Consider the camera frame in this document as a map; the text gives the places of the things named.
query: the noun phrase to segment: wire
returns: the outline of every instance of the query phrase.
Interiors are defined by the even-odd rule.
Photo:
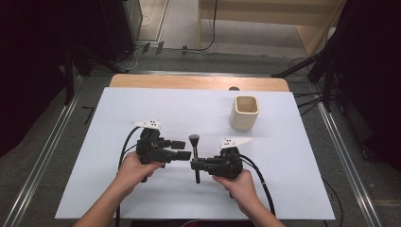
[[[216,49],[214,52],[205,52],[206,50],[208,50],[213,44],[215,44],[215,38],[216,38],[216,15],[218,12],[218,0],[216,0],[215,3],[215,11],[214,11],[214,15],[213,15],[213,28],[211,27],[212,31],[213,31],[213,39],[210,42],[210,44],[203,49],[178,49],[178,48],[163,48],[163,50],[172,50],[172,51],[181,51],[181,52],[187,52],[187,53],[194,53],[194,54],[214,54],[217,51],[218,46],[216,45]]]
[[[186,223],[184,223],[181,227],[185,227],[185,225],[193,223],[193,222],[198,222],[197,220],[189,220]]]
[[[136,147],[136,145],[134,145],[134,146],[132,146],[132,147],[126,149],[126,151],[124,151],[124,155],[125,155],[128,151],[130,151],[130,149],[135,148],[135,147]]]
[[[130,148],[127,149],[127,144],[128,144],[128,142],[130,141],[131,136],[133,135],[133,133],[134,133],[135,131],[137,131],[138,129],[139,129],[139,127],[135,127],[135,128],[130,132],[130,134],[128,135],[128,137],[127,137],[127,139],[126,139],[126,141],[125,141],[125,143],[124,143],[124,147],[123,147],[123,149],[121,150],[120,160],[118,161],[118,169],[120,169],[121,164],[123,163],[124,155],[127,153],[128,150],[130,150]],[[117,210],[115,211],[115,227],[119,227],[119,226],[120,226],[120,209],[121,209],[121,207],[120,207],[120,205],[118,205]]]
[[[148,17],[150,19],[150,21],[146,24],[146,25],[141,25],[141,26],[148,26],[151,24],[151,22],[153,21],[153,19],[151,19],[151,17],[146,16],[146,15],[142,15],[143,17]]]
[[[141,47],[137,48],[137,49],[133,52],[133,56],[135,57],[135,65],[134,65],[134,66],[132,66],[132,67],[126,67],[126,66],[121,65],[120,63],[117,63],[117,65],[120,66],[121,68],[125,69],[125,70],[134,69],[134,68],[138,65],[138,58],[136,58],[136,52],[138,52],[138,50],[143,49],[143,48],[144,48],[144,47],[141,46]]]
[[[299,60],[299,59],[305,59],[305,60],[307,60],[308,58],[300,57],[300,58],[293,59],[293,60],[291,60],[291,61],[289,62],[288,68],[291,68],[291,67],[292,67],[292,66],[291,66],[292,63],[295,62],[295,61],[297,61],[297,60]],[[306,69],[307,69],[308,72],[310,72],[309,65],[306,67]],[[293,74],[294,74],[295,76],[306,76],[306,75],[296,74],[295,72],[294,72]]]
[[[297,106],[298,106],[298,108],[301,108],[301,107],[304,107],[304,106],[306,106],[306,105],[309,105],[309,104],[311,104],[311,103],[313,103],[313,102],[315,102],[315,101],[322,101],[322,97],[321,97],[321,96],[316,97],[316,98],[314,98],[314,99],[311,100],[311,101],[307,101],[307,102],[304,102],[304,103],[302,103],[302,104],[298,104]]]
[[[310,112],[313,108],[315,108],[320,102],[316,102],[315,104],[313,104],[312,107],[309,107],[306,111],[301,113],[301,116],[307,114],[308,112]]]
[[[301,96],[313,96],[313,95],[320,95],[321,92],[317,93],[294,93],[294,97],[301,97]]]
[[[263,175],[262,175],[262,173],[260,172],[259,168],[258,168],[258,167],[256,166],[256,164],[255,164],[250,158],[248,158],[247,156],[242,155],[242,154],[239,154],[239,157],[240,157],[243,161],[244,161],[244,159],[245,159],[246,161],[248,161],[248,162],[250,163],[250,167],[252,167],[252,168],[256,171],[257,176],[258,176],[259,179],[260,179],[260,183],[262,183],[263,189],[265,190],[265,194],[266,194],[266,196],[268,197],[269,206],[270,206],[270,211],[271,211],[272,214],[275,215],[275,209],[274,209],[273,199],[271,198],[271,194],[270,194],[270,192],[269,192],[268,187],[266,186],[265,179],[263,179]]]
[[[341,227],[342,224],[343,224],[343,222],[344,222],[344,211],[342,210],[342,204],[341,204],[339,195],[337,195],[336,191],[335,191],[334,188],[330,185],[330,183],[328,183],[327,180],[325,180],[323,177],[322,177],[322,180],[330,187],[330,189],[331,189],[331,190],[333,191],[333,193],[334,193],[334,196],[336,197],[337,201],[339,202],[340,214],[341,214],[339,227]]]

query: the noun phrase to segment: forearm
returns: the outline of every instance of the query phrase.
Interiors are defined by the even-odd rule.
[[[252,202],[251,205],[244,207],[244,213],[256,227],[276,227],[284,224],[269,211],[262,202]]]
[[[111,184],[74,227],[108,226],[115,210],[124,198],[121,189]]]

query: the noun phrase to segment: cup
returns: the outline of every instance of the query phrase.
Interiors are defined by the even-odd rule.
[[[259,114],[259,103],[255,96],[236,96],[230,115],[230,124],[238,131],[249,131]]]

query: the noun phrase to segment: white tabletop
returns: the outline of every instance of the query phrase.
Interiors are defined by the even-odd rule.
[[[234,131],[234,97],[252,95],[260,113],[253,129]],[[106,88],[99,101],[56,218],[80,218],[113,180],[132,121],[159,119],[161,136],[186,142],[199,134],[199,156],[219,154],[225,137],[253,136],[239,146],[260,168],[280,219],[333,219],[334,214],[292,93]],[[129,145],[136,144],[140,130]],[[256,191],[269,207],[252,170]],[[206,172],[200,184],[189,162],[175,161],[140,183],[121,204],[121,218],[244,219],[228,192]]]

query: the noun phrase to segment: hand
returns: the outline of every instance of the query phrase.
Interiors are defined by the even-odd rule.
[[[163,166],[163,163],[150,163],[142,165],[136,152],[130,152],[118,170],[117,176],[112,182],[113,185],[122,190],[124,197],[127,197],[146,176],[150,177],[153,171]]]
[[[212,177],[213,180],[221,183],[226,189],[230,191],[231,195],[238,203],[239,209],[245,215],[249,216],[250,206],[261,204],[256,195],[252,174],[248,169],[243,168],[241,174],[239,174],[234,180],[217,176]]]

